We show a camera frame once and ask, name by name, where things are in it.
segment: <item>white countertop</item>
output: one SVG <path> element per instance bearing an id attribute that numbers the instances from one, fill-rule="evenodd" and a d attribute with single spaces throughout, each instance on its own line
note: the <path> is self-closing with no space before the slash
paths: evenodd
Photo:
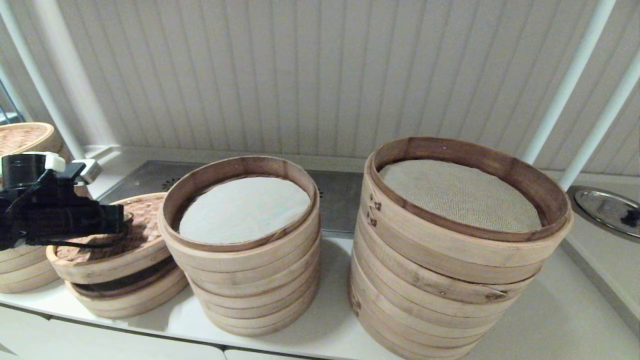
<path id="1" fill-rule="evenodd" d="M 92 193 L 103 192 L 141 165 L 141 156 L 118 156 L 113 164 L 119 166 L 105 167 L 99 182 L 92 185 Z M 260 338 L 243 338 L 219 330 L 206 319 L 190 289 L 149 313 L 123 320 L 92 315 L 66 291 L 61 280 L 27 293 L 0 294 L 0 303 L 59 318 L 220 345 L 327 359 L 399 359 L 371 339 L 351 312 L 346 294 L 351 245 L 351 240 L 323 239 L 321 287 L 313 304 L 288 328 Z M 525 293 L 465 359 L 639 357 L 637 338 L 558 249 Z"/>

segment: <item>vertical wall panel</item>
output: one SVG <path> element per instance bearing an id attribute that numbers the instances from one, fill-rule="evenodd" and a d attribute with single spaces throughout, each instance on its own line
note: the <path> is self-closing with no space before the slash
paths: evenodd
<path id="1" fill-rule="evenodd" d="M 363 158 L 417 135 L 521 155 L 595 3 L 68 0 L 61 8 L 124 145 Z M 640 47 L 639 6 L 617 1 L 536 166 L 562 169 L 575 156 Z M 63 112 L 94 143 L 32 9 L 12 7 Z M 3 59 L 18 69 L 10 51 Z M 27 81 L 16 87 L 37 98 Z M 586 170 L 637 172 L 638 111 L 629 99 Z"/>

